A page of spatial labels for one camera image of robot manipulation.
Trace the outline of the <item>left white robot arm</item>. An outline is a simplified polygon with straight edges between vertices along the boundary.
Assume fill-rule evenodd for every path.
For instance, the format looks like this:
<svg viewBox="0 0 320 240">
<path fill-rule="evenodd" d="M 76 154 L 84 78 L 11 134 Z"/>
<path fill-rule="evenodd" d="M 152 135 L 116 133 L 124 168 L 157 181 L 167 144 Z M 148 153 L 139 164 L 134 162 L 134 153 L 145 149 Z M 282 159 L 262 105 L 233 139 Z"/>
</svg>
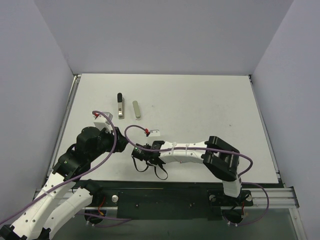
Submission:
<svg viewBox="0 0 320 240">
<path fill-rule="evenodd" d="M 119 128 L 93 126 L 84 128 L 76 142 L 61 155 L 37 197 L 20 210 L 12 224 L 3 225 L 5 240 L 50 240 L 82 208 L 99 205 L 104 196 L 102 186 L 92 179 L 82 183 L 63 204 L 60 199 L 91 171 L 91 163 L 104 153 L 121 153 L 128 144 Z"/>
</svg>

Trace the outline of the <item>olive green stapler cover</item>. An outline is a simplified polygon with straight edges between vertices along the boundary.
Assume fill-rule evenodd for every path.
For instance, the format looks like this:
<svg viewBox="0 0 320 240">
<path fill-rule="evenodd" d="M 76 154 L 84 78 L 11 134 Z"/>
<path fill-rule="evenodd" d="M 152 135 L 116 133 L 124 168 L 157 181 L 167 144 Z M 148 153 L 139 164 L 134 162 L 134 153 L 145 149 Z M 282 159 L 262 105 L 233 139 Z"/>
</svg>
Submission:
<svg viewBox="0 0 320 240">
<path fill-rule="evenodd" d="M 132 106 L 133 106 L 135 118 L 136 118 L 137 120 L 140 120 L 141 117 L 142 117 L 142 115 L 141 115 L 141 110 L 140 110 L 139 103 L 138 103 L 136 100 L 134 100 L 134 101 L 132 102 Z"/>
</svg>

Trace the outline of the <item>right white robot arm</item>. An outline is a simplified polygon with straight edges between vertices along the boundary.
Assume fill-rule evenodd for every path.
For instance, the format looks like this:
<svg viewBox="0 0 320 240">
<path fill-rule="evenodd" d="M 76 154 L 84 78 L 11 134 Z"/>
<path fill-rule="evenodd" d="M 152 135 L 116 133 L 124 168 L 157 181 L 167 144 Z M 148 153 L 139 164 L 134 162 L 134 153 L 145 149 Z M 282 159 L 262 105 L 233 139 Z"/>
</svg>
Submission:
<svg viewBox="0 0 320 240">
<path fill-rule="evenodd" d="M 136 144 L 131 157 L 144 161 L 147 166 L 164 169 L 165 164 L 193 163 L 204 165 L 222 181 L 224 201 L 236 204 L 242 197 L 241 174 L 238 173 L 239 158 L 244 157 L 238 149 L 217 136 L 196 143 L 176 143 L 155 140 L 151 145 Z"/>
</svg>

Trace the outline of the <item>aluminium frame rail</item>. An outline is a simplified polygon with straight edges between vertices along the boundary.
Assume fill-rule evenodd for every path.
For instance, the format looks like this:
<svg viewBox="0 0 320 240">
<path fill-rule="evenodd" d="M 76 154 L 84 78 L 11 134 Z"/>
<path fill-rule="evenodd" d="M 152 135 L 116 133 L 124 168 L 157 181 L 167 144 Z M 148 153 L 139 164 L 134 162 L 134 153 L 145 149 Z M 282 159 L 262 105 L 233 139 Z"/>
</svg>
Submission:
<svg viewBox="0 0 320 240">
<path fill-rule="evenodd" d="M 124 206 L 140 208 L 150 206 L 211 207 L 221 209 L 240 208 L 298 208 L 298 200 L 293 188 L 266 188 L 245 185 L 240 197 L 224 195 L 221 188 L 204 186 L 149 186 L 149 187 L 105 187 L 93 196 L 85 209 L 120 209 Z"/>
</svg>

